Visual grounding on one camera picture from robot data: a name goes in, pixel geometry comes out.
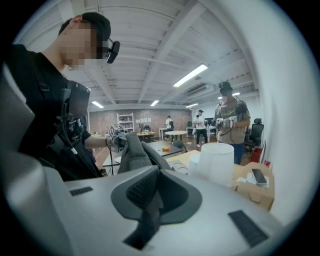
ceiling light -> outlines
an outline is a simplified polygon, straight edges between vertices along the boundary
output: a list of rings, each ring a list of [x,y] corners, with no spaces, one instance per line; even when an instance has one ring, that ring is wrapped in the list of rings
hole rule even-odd
[[[96,101],[92,101],[92,104],[96,105],[97,107],[99,107],[100,109],[103,109],[104,106],[102,106],[101,104],[99,104],[98,102]]]
[[[156,105],[159,102],[159,100],[155,100],[152,104],[151,107],[153,107],[154,105]]]
[[[198,103],[192,104],[190,106],[186,106],[186,108],[191,108],[191,107],[196,106],[196,105],[198,105]]]
[[[232,94],[232,96],[237,96],[237,95],[240,95],[240,92],[236,92],[236,93],[233,93],[233,94]]]
[[[200,65],[195,70],[191,71],[189,74],[187,74],[184,78],[182,78],[180,81],[176,82],[173,86],[179,87],[180,85],[184,84],[186,81],[190,80],[191,78],[195,77],[202,71],[206,70],[208,67],[205,65]]]

white shelving unit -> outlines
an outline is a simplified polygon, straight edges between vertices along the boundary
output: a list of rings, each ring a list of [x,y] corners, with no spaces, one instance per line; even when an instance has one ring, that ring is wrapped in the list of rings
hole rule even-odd
[[[116,114],[118,125],[128,130],[128,133],[135,131],[134,113],[131,114]]]

man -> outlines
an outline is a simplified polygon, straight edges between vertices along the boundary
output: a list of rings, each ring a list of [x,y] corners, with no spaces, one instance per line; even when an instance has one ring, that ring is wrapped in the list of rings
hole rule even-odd
[[[198,111],[198,114],[194,117],[193,124],[195,125],[195,128],[196,128],[196,146],[200,148],[199,140],[200,140],[201,134],[204,137],[204,142],[208,143],[207,130],[205,126],[205,118],[203,116],[203,111],[201,109]]]
[[[70,82],[62,73],[66,66],[76,68],[84,65],[87,59],[102,59],[106,50],[103,44],[108,41],[110,34],[108,19],[98,13],[87,12],[62,24],[58,37],[43,52],[27,51],[23,45],[17,44],[12,46],[6,58],[16,84],[35,114],[19,151],[55,167],[65,181],[102,177],[85,147],[106,147],[106,139],[91,136],[85,130],[82,141],[73,145],[77,155],[70,153],[70,148],[67,148],[60,151],[54,164],[43,157],[47,145],[51,144],[57,133],[54,123],[57,121],[56,116],[61,113],[61,89],[66,88]],[[43,97],[43,84],[39,82],[35,70],[48,88],[51,98],[49,102]]]
[[[234,147],[234,163],[240,165],[245,150],[246,127],[250,126],[247,104],[233,96],[229,82],[219,84],[223,100],[217,105],[214,120],[223,119],[218,141]]]
[[[167,116],[167,118],[166,118],[166,120],[165,120],[165,125],[166,125],[166,131],[167,132],[171,132],[171,131],[173,131],[173,123],[174,123],[174,121],[171,119],[171,117],[170,117],[170,115],[168,115]]]

small orange object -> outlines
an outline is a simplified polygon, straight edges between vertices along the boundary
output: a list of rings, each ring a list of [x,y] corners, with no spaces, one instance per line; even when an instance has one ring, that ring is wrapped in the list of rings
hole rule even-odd
[[[162,146],[162,151],[168,151],[170,150],[170,146]]]

white container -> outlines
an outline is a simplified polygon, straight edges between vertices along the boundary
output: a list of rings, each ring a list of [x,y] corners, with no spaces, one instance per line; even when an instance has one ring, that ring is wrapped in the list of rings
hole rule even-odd
[[[188,167],[188,175],[189,176],[197,176],[197,168],[199,163],[200,155],[192,155],[189,157],[189,167]]]
[[[225,143],[207,143],[201,148],[198,176],[229,186],[234,171],[234,147]]]

